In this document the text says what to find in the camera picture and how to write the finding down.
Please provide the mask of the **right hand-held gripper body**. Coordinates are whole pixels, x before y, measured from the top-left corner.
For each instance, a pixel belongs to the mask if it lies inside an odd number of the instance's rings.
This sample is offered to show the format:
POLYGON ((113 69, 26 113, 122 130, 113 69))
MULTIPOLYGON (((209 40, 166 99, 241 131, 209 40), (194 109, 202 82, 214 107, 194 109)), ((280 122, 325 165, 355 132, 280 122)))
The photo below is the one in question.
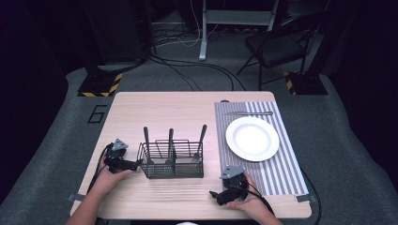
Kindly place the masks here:
POLYGON ((221 173, 224 191, 219 198, 225 198, 229 202, 236 199, 244 200, 248 195, 249 183, 245 176, 245 169, 239 166, 227 166, 221 173))

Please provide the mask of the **white round plate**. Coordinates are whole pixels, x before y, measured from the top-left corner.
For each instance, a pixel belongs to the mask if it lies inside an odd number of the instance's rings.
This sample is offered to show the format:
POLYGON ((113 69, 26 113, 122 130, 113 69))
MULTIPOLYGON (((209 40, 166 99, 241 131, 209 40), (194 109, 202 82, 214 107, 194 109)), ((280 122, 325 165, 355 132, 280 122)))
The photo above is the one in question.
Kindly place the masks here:
POLYGON ((276 129, 256 117, 241 117, 231 122, 225 131, 225 139, 238 157, 254 162, 272 158, 280 148, 276 129))

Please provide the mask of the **black wire cutlery basket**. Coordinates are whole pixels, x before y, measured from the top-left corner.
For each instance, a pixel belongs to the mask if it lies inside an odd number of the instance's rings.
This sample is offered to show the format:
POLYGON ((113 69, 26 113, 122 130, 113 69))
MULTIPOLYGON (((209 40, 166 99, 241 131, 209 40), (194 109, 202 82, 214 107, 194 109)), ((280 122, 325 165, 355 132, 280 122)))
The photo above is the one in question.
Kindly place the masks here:
POLYGON ((139 146, 138 159, 142 159, 142 171, 148 179, 175 179, 175 178, 203 178, 203 146, 200 150, 199 163, 192 163, 199 142, 189 140, 173 140, 172 164, 166 164, 168 152, 168 140, 156 140, 150 142, 150 156, 153 165, 147 164, 147 151, 145 142, 139 146))

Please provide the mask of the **black base with yellow stripes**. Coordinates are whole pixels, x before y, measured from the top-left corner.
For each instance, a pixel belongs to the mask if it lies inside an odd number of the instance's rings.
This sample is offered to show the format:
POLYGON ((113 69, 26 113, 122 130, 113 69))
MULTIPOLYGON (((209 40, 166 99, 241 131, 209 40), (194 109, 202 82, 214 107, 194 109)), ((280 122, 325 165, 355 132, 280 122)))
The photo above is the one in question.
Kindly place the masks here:
POLYGON ((291 95, 325 96, 328 94, 319 77, 309 77, 305 73, 288 71, 283 74, 283 77, 291 95))
POLYGON ((79 97, 111 97, 123 77, 120 72, 101 71, 88 74, 78 89, 79 97))

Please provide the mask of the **person's right hand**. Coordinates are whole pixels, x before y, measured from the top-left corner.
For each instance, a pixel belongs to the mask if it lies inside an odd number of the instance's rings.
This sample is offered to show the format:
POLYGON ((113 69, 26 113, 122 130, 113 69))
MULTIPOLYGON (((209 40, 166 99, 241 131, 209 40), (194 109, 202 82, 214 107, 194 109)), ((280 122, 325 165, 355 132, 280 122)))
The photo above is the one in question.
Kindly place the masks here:
POLYGON ((229 209, 240 210, 248 217, 253 218, 253 214, 257 211, 268 211, 264 203, 257 197, 258 192, 255 190, 255 184, 252 178, 245 172, 246 179, 249 183, 249 194, 240 202, 229 202, 229 209))

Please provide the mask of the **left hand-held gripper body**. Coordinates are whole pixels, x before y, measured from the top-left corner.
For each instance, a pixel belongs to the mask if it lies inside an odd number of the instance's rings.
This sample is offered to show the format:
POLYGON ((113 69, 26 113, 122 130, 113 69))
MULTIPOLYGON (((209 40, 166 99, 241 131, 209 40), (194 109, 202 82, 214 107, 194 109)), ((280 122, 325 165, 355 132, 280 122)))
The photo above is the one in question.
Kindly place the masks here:
POLYGON ((129 167, 138 167, 135 161, 125 160, 124 156, 129 146, 119 139, 108 144, 105 148, 104 164, 109 168, 111 173, 127 170, 129 167))

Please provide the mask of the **black-handled spoon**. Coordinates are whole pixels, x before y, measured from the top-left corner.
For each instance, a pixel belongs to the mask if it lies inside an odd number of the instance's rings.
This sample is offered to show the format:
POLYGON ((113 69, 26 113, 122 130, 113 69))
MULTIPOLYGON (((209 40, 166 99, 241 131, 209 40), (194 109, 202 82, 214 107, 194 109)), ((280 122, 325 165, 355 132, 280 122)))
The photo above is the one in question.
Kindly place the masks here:
POLYGON ((166 164, 172 164, 173 158, 173 140, 174 140, 174 130, 172 128, 169 129, 168 133, 168 152, 167 159, 165 161, 166 164))
POLYGON ((148 165, 153 165, 154 162, 150 156, 150 144, 149 144, 149 136, 148 136, 148 128, 144 127, 144 137, 145 137, 145 147, 146 147, 146 151, 147 151, 147 164, 148 165))

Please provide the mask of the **white metal stand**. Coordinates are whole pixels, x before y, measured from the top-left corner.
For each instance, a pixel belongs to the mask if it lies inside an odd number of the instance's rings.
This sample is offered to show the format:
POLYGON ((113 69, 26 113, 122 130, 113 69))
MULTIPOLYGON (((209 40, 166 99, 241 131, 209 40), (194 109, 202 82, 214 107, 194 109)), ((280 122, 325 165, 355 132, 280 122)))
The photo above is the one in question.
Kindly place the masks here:
POLYGON ((202 6, 202 42, 199 60, 207 59, 207 26, 209 24, 254 25, 265 26, 268 31, 273 28, 280 0, 272 0, 273 6, 269 11, 208 9, 207 0, 202 6))

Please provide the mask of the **black-handled fork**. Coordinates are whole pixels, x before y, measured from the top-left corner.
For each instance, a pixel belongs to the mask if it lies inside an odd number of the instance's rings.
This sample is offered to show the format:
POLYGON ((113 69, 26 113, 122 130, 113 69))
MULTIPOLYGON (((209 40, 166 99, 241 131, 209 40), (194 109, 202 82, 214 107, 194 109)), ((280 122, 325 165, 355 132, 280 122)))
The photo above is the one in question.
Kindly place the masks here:
POLYGON ((200 150, 202 149, 203 146, 203 140, 205 138, 207 132, 207 125, 203 125, 202 126, 202 130, 201 130, 201 134, 200 134, 200 138, 199 138, 199 143, 198 143, 198 147, 197 150, 195 152, 195 154, 192 157, 192 163, 199 163, 200 161, 200 150))

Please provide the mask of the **person's left hand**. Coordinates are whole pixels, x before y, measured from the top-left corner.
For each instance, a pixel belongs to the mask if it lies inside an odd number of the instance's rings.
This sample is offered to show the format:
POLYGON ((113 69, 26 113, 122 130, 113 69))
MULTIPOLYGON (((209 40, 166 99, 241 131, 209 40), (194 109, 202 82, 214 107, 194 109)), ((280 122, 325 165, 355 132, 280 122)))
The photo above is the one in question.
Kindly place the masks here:
POLYGON ((112 190, 119 181, 127 178, 130 174, 131 170, 112 173, 106 165, 101 165, 97 173, 97 180, 91 188, 91 192, 105 195, 112 190))

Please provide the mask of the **grey striped placemat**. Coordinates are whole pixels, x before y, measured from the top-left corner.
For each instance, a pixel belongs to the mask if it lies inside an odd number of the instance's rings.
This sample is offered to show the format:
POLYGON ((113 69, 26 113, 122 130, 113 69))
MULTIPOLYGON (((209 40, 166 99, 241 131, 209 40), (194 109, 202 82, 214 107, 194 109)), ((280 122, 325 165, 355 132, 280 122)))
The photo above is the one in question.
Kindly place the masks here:
POLYGON ((264 195, 305 195, 308 193, 276 102, 216 102, 214 107, 222 169, 227 166, 239 166, 246 169, 264 195), (273 115, 222 115, 229 112, 273 112, 273 115), (225 131, 231 122, 241 117, 260 118, 276 129, 280 138, 280 148, 273 157, 259 162, 249 161, 238 157, 228 147, 225 131))

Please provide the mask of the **black folding chair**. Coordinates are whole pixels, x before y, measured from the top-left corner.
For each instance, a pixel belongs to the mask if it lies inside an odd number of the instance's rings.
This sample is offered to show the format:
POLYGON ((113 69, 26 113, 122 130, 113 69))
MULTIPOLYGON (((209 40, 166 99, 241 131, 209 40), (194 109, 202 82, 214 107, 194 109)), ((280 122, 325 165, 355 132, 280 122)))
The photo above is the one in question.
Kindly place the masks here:
POLYGON ((238 70, 240 75, 245 68, 258 66, 258 89, 271 82, 263 81, 263 69, 275 68, 301 60, 299 74, 303 73, 310 40, 323 19, 323 13, 293 16, 279 23, 272 30, 247 37, 245 46, 251 56, 238 70))

